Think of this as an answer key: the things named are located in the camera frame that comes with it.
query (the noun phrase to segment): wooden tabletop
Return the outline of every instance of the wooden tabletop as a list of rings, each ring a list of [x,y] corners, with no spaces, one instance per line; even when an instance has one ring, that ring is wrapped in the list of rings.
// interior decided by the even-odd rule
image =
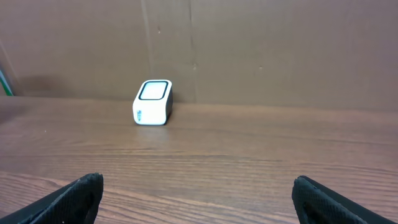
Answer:
[[[0,217],[92,172],[96,223],[298,223],[307,175],[398,222],[398,113],[0,97]]]

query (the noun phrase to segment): brown wall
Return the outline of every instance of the brown wall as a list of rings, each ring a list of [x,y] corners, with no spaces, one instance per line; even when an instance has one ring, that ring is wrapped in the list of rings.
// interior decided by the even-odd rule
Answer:
[[[17,94],[398,110],[396,0],[0,0]]]

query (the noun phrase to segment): brown background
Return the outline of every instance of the brown background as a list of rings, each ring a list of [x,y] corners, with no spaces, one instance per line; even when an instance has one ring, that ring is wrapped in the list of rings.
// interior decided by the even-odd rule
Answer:
[[[398,110],[396,0],[0,0],[18,95]]]

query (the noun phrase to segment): wood grain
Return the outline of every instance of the wood grain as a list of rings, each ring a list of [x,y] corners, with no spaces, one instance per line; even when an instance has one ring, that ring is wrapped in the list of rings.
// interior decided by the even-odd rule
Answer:
[[[97,223],[298,223],[307,175],[398,222],[398,114],[174,106],[136,126],[131,102],[0,98],[0,215],[89,172],[104,175]]]

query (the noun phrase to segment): blue logo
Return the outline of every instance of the blue logo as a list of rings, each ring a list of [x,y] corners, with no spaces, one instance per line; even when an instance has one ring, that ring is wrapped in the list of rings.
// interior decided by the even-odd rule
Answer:
[[[142,115],[142,111],[141,110],[137,111],[138,121],[141,121],[141,115]]]

